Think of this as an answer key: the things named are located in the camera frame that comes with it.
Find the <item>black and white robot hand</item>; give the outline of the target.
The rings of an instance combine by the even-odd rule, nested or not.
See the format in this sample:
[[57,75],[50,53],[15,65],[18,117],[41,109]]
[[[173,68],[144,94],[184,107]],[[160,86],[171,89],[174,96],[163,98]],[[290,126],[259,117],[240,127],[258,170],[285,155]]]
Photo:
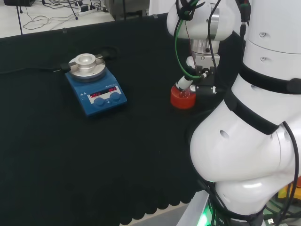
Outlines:
[[193,53],[188,56],[186,63],[180,68],[183,76],[177,81],[175,87],[179,91],[196,91],[201,86],[213,87],[213,93],[216,93],[215,77],[217,74],[217,66],[220,60],[219,55],[214,55],[216,67],[214,66],[213,57],[208,54]]

